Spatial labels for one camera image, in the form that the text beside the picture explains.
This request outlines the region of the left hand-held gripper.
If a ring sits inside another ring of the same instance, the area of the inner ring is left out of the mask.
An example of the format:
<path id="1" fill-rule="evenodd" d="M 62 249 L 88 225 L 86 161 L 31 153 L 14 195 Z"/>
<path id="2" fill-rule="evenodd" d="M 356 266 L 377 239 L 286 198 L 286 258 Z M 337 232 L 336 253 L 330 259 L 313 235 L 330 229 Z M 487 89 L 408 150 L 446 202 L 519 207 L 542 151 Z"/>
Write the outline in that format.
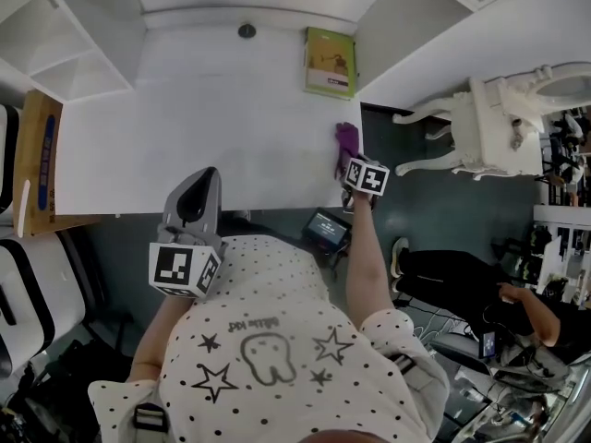
<path id="1" fill-rule="evenodd" d="M 158 239 L 150 243 L 149 285 L 176 297 L 205 298 L 227 243 L 217 232 L 222 179 L 215 167 L 182 181 L 164 204 Z"/>

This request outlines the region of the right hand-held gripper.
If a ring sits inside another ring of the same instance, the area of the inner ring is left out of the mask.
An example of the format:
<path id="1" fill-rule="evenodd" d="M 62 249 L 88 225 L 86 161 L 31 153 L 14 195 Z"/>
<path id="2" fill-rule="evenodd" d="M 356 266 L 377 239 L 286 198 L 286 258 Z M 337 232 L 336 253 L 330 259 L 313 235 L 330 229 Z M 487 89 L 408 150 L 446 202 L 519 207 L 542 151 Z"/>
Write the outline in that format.
<path id="1" fill-rule="evenodd" d="M 341 177 L 342 204 L 345 213 L 354 210 L 354 192 L 365 193 L 371 209 L 378 198 L 384 195 L 390 170 L 365 156 L 351 158 Z"/>

